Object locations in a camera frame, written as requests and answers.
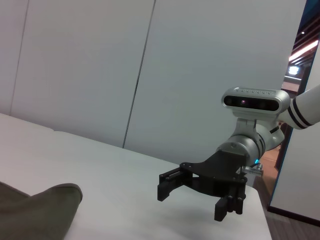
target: white wall panel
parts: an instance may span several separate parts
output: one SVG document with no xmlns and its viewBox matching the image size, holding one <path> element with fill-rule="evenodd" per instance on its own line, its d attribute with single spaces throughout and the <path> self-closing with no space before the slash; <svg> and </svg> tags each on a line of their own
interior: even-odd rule
<svg viewBox="0 0 320 240">
<path fill-rule="evenodd" d="M 153 0 L 30 0 L 12 116 L 122 146 Z"/>
<path fill-rule="evenodd" d="M 159 0 L 125 148 L 204 161 L 234 131 L 233 86 L 280 89 L 304 0 Z"/>
<path fill-rule="evenodd" d="M 10 114 L 28 0 L 0 0 L 0 113 Z"/>
<path fill-rule="evenodd" d="M 306 91 L 320 84 L 320 51 L 316 52 Z M 294 129 L 271 206 L 320 220 L 320 123 Z"/>
</svg>

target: ceiling light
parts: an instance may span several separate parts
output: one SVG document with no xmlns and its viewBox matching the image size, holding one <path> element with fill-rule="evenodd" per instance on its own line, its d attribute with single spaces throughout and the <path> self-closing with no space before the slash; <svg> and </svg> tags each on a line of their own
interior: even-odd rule
<svg viewBox="0 0 320 240">
<path fill-rule="evenodd" d="M 290 66 L 289 67 L 289 74 L 297 75 L 298 72 L 299 72 L 299 67 L 297 67 L 297 66 Z"/>
<path fill-rule="evenodd" d="M 306 47 L 302 48 L 301 50 L 297 51 L 295 54 L 293 54 L 291 57 L 289 57 L 289 62 L 291 62 L 292 60 L 300 57 L 302 54 L 306 53 L 310 49 L 312 49 L 315 46 L 317 46 L 318 42 L 319 42 L 319 40 L 314 41 L 313 43 L 309 44 L 308 46 L 306 46 Z"/>
</svg>

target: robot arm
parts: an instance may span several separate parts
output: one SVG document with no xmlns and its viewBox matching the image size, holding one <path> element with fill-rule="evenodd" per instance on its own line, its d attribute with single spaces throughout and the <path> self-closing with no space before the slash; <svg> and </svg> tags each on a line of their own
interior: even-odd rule
<svg viewBox="0 0 320 240">
<path fill-rule="evenodd" d="M 306 129 L 320 122 L 320 85 L 292 99 L 278 119 L 294 129 Z"/>
<path fill-rule="evenodd" d="M 216 221 L 222 221 L 227 212 L 242 214 L 245 175 L 262 176 L 259 159 L 284 140 L 279 121 L 295 129 L 320 122 L 320 85 L 293 100 L 282 90 L 233 87 L 225 92 L 221 101 L 237 117 L 231 137 L 204 162 L 183 162 L 178 168 L 161 174 L 157 189 L 159 201 L 182 185 L 220 197 L 215 204 Z"/>
</svg>

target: white table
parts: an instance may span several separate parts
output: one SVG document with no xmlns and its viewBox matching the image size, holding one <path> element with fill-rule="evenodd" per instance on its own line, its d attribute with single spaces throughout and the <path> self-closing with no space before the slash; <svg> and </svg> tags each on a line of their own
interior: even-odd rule
<svg viewBox="0 0 320 240">
<path fill-rule="evenodd" d="M 0 181 L 34 195 L 78 184 L 83 200 L 66 240 L 270 240 L 255 189 L 243 214 L 214 221 L 217 197 L 182 186 L 157 201 L 176 164 L 0 114 Z"/>
</svg>

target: olive green cloth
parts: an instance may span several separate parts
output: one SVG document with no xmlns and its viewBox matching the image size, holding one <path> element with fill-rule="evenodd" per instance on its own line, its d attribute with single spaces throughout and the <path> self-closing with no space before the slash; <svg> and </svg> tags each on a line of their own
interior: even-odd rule
<svg viewBox="0 0 320 240">
<path fill-rule="evenodd" d="M 62 240 L 82 200 L 66 183 L 29 196 L 0 182 L 0 240 Z"/>
</svg>

